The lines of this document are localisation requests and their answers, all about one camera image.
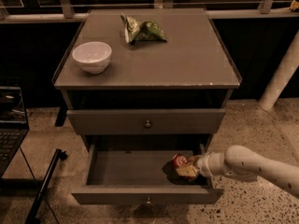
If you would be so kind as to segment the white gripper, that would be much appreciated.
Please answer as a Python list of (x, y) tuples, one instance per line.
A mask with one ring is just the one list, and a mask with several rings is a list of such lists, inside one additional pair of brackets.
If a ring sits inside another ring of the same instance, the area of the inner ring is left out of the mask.
[(190, 181), (196, 179), (199, 174), (204, 177), (212, 177), (214, 174), (212, 173), (209, 165), (209, 160), (212, 155), (213, 152), (206, 153), (204, 155), (195, 155), (188, 157), (187, 161), (189, 163), (196, 163), (198, 169), (192, 164), (187, 164), (178, 167), (176, 169), (176, 172), (179, 176), (187, 178)]

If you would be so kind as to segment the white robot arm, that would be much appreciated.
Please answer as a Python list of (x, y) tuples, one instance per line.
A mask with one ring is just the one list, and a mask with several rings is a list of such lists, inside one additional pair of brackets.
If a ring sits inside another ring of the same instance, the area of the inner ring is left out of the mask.
[(177, 174), (191, 181), (198, 176), (224, 176), (240, 182), (254, 182), (261, 177), (274, 186), (299, 196), (299, 167), (287, 162), (265, 157), (264, 154), (278, 154), (276, 147), (281, 147), (278, 135), (271, 133), (270, 123), (261, 124), (259, 116), (264, 110), (257, 104), (251, 104), (251, 112), (237, 118), (235, 129), (244, 132), (254, 127), (248, 141), (240, 141), (222, 149), (215, 149), (185, 157), (175, 155), (172, 159)]

